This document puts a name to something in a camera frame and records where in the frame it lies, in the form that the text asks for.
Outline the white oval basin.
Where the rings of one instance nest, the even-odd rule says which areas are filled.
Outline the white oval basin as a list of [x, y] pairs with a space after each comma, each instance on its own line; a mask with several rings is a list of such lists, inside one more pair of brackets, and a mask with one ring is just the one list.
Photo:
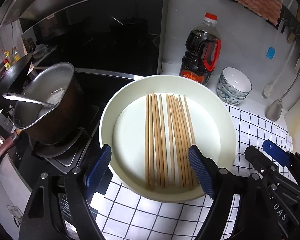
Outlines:
[[[153, 128], [155, 176], [153, 190], [150, 187], [146, 188], [145, 176], [146, 95], [152, 93], [161, 94], [162, 97], [169, 179], [168, 188], [158, 185]], [[101, 145], [108, 144], [111, 147], [110, 169], [130, 190], [158, 202], [186, 202], [199, 198], [204, 193], [199, 184], [193, 184], [192, 189], [180, 187], [173, 132], [175, 186], [172, 186], [166, 94], [179, 98], [182, 104], [188, 148], [191, 146], [191, 135], [184, 95], [190, 111], [195, 145], [204, 157], [213, 159], [218, 167], [232, 168], [237, 153], [237, 137], [229, 111], [211, 90], [180, 76], [153, 75], [121, 88], [103, 111], [99, 141]]]

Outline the steel spatula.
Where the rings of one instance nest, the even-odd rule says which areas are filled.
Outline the steel spatula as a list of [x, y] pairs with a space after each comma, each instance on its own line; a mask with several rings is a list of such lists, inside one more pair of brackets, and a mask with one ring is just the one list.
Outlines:
[[265, 112], [265, 116], [267, 119], [271, 120], [271, 121], [277, 121], [279, 120], [282, 111], [283, 111], [283, 105], [282, 105], [282, 101], [283, 99], [286, 97], [286, 95], [290, 92], [290, 90], [292, 89], [292, 87], [295, 85], [296, 81], [299, 79], [300, 77], [300, 69], [298, 70], [297, 76], [294, 79], [293, 83], [290, 85], [290, 87], [288, 88], [288, 90], [283, 94], [283, 96], [281, 96], [281, 98], [275, 100], [267, 109]]

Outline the checked white cloth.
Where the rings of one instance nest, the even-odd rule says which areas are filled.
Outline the checked white cloth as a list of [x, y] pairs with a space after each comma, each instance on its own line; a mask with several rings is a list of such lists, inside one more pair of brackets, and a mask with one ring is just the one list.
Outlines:
[[[284, 150], [293, 149], [283, 117], [272, 122], [258, 106], [225, 107], [234, 121], [238, 140], [232, 174], [247, 177], [255, 172], [244, 157], [249, 145], [261, 150], [263, 142], [269, 139]], [[156, 202], [130, 191], [110, 172], [104, 178], [106, 181], [93, 195], [90, 207], [97, 212], [95, 220], [105, 239], [194, 239], [213, 202], [209, 196], [181, 203]]]

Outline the bottom floral bowl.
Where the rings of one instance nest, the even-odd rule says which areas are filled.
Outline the bottom floral bowl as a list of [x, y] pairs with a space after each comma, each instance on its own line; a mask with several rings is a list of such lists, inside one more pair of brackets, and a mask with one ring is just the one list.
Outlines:
[[218, 88], [217, 87], [217, 95], [218, 97], [226, 103], [229, 103], [231, 105], [239, 105], [242, 103], [248, 96], [237, 96], [234, 94], [231, 94], [229, 91]]

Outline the floral bowl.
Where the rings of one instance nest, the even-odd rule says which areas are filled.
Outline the floral bowl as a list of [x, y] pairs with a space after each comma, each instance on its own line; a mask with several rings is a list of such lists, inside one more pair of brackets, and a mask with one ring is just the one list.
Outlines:
[[239, 104], [247, 98], [249, 92], [240, 92], [232, 87], [226, 81], [218, 80], [217, 95], [224, 102], [232, 103], [233, 105]]
[[249, 78], [233, 67], [224, 68], [219, 80], [227, 92], [238, 97], [245, 97], [252, 90]]
[[229, 91], [218, 88], [217, 87], [217, 95], [218, 97], [226, 103], [229, 103], [231, 105], [239, 105], [242, 103], [248, 96], [237, 96], [234, 94], [231, 94]]

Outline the middle floral bowl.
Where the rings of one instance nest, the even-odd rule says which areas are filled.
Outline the middle floral bowl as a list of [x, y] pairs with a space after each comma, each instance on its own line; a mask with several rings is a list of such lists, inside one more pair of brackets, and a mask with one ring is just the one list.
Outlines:
[[224, 102], [232, 103], [233, 105], [239, 104], [247, 98], [249, 92], [240, 92], [232, 87], [226, 81], [218, 80], [217, 95]]

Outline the top floral bowl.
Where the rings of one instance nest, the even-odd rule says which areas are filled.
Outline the top floral bowl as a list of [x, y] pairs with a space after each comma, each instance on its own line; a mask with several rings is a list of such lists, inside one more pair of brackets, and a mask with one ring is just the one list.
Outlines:
[[227, 92], [238, 97], [245, 97], [252, 90], [249, 78], [233, 67], [224, 68], [219, 80]]

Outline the steel ladle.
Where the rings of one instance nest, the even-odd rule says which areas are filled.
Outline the steel ladle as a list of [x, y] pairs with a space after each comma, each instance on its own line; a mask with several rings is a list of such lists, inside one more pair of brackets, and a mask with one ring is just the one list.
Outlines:
[[2, 94], [2, 97], [5, 98], [5, 99], [7, 99], [7, 100], [11, 100], [11, 101], [20, 101], [20, 102], [26, 102], [26, 103], [34, 103], [34, 104], [38, 104], [38, 105], [42, 105], [42, 106], [50, 107], [50, 108], [55, 107], [54, 104], [51, 104], [51, 103], [48, 103], [48, 102], [42, 102], [42, 101], [34, 100], [32, 98], [28, 98], [26, 96], [15, 94], [15, 93], [4, 93], [4, 94]]

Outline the dark soy sauce bottle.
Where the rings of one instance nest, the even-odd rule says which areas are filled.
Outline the dark soy sauce bottle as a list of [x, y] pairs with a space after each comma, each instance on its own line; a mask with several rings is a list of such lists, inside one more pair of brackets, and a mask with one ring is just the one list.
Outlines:
[[203, 23], [190, 32], [185, 43], [180, 76], [207, 85], [221, 52], [222, 41], [216, 24], [217, 16], [207, 12]]

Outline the range hood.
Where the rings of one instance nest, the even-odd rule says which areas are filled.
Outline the range hood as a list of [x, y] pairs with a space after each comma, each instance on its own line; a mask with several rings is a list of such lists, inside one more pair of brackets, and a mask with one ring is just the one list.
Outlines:
[[40, 66], [154, 75], [165, 0], [0, 0], [0, 27], [17, 23]]

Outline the blue wall hook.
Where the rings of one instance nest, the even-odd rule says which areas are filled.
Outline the blue wall hook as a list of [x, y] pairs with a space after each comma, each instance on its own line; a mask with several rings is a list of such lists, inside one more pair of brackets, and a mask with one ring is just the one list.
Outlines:
[[275, 53], [276, 53], [275, 48], [269, 47], [269, 48], [268, 48], [268, 51], [267, 51], [267, 53], [266, 53], [266, 57], [267, 57], [268, 59], [272, 60], [272, 59], [274, 58]]

